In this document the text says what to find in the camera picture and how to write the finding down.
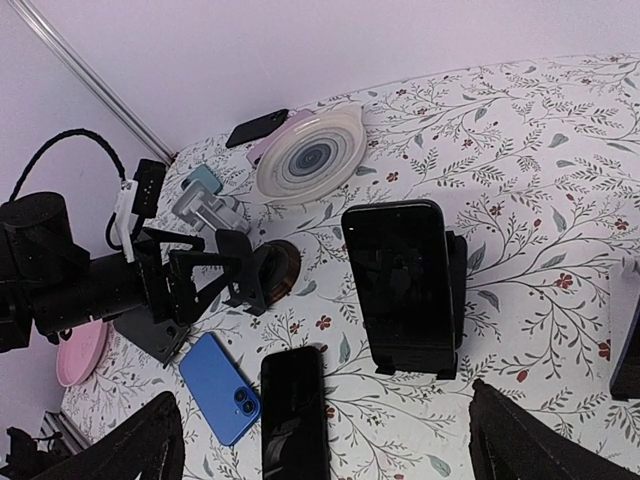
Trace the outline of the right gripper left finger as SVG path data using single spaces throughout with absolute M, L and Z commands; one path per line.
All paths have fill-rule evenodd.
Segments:
M 164 391 L 97 443 L 37 477 L 180 480 L 184 465 L 180 410 L 174 394 Z

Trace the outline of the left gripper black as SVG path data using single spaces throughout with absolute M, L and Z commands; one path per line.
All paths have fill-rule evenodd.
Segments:
M 169 252 L 170 292 L 161 243 L 194 250 Z M 58 344 L 79 325 L 140 307 L 161 322 L 171 316 L 172 302 L 176 323 L 191 325 L 240 272 L 238 258 L 204 249 L 198 236 L 143 227 L 133 243 L 133 262 L 121 253 L 91 258 L 73 241 L 62 195 L 39 192 L 6 202 L 1 206 L 1 349 L 28 347 L 33 330 Z M 204 267 L 221 271 L 205 283 L 194 275 Z

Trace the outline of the small black phone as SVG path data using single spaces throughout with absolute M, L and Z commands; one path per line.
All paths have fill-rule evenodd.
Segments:
M 430 200 L 348 208 L 341 228 L 381 374 L 456 375 L 456 327 L 441 208 Z

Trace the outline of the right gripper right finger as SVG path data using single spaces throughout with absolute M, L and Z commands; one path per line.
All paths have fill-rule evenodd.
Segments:
M 469 452 L 476 479 L 637 479 L 562 437 L 499 390 L 476 380 Z

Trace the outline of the round wooden base stand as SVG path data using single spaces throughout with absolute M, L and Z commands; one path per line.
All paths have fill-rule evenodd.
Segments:
M 291 292 L 301 271 L 301 253 L 291 242 L 271 240 L 253 249 L 247 235 L 235 230 L 218 230 L 215 240 L 227 260 L 226 305 L 261 316 Z

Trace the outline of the black clamp phone stand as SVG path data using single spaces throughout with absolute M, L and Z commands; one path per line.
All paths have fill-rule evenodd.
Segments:
M 466 303 L 467 241 L 453 231 L 446 232 L 448 268 L 452 296 L 452 345 L 447 341 L 416 340 L 400 345 L 370 344 L 375 372 L 393 375 L 396 372 L 435 374 L 437 380 L 454 380 L 457 375 L 458 353 L 464 333 Z

